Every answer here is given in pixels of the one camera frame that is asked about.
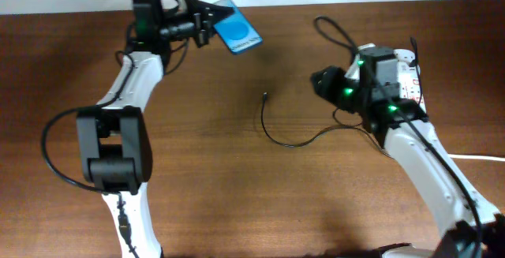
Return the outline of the blue Galaxy smartphone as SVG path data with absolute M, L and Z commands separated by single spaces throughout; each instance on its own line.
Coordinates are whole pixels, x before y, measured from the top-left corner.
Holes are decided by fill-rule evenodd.
M 232 54 L 242 54 L 263 43 L 258 31 L 232 0 L 219 0 L 215 2 L 215 5 L 230 7 L 234 10 L 231 15 L 214 25 L 216 33 Z

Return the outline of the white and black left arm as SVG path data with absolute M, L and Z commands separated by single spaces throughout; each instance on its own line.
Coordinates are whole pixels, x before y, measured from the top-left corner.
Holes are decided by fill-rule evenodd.
M 122 256 L 161 257 L 148 206 L 153 155 L 144 110 L 167 68 L 175 41 L 205 46 L 215 25 L 236 11 L 201 0 L 132 0 L 134 22 L 122 68 L 110 91 L 77 114 L 86 181 L 101 194 L 114 220 Z

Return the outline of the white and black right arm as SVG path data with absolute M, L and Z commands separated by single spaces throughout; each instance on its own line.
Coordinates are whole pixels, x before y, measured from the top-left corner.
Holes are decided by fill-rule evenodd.
M 315 93 L 357 113 L 365 131 L 406 172 L 441 236 L 435 249 L 410 243 L 351 252 L 352 257 L 502 257 L 504 215 L 469 182 L 445 151 L 422 97 L 416 50 L 359 48 L 350 68 L 328 66 L 311 75 Z

